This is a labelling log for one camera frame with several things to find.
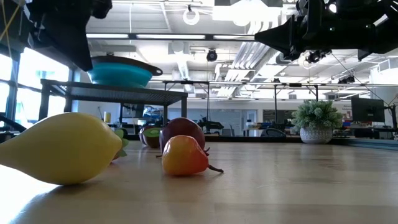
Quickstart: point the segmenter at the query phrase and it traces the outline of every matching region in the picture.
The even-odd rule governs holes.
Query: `table surface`
[[[162,173],[158,150],[72,187],[0,166],[0,223],[397,223],[398,152],[283,143],[213,143],[207,170]]]

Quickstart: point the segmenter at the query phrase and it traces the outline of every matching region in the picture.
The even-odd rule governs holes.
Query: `kiwi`
[[[143,135],[145,135],[146,137],[159,137],[160,135],[160,128],[150,128],[147,129],[143,132]]]
[[[144,138],[147,146],[153,149],[156,149],[160,146],[160,130],[161,128],[149,128],[142,133],[142,137]]]

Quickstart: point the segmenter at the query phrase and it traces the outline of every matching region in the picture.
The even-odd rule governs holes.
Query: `green plant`
[[[332,106],[332,101],[304,100],[293,112],[296,128],[340,128],[343,115]]]

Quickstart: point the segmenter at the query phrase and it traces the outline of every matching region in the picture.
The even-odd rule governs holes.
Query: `computer monitor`
[[[352,98],[353,121],[384,122],[384,102],[382,100]]]

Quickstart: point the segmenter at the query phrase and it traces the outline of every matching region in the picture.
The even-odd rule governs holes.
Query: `pear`
[[[179,135],[170,138],[164,147],[162,165],[168,175],[192,175],[207,168],[224,172],[209,165],[207,155],[191,136]]]
[[[43,182],[72,185],[97,176],[122,147],[122,139],[99,118],[64,113],[0,144],[0,164]]]

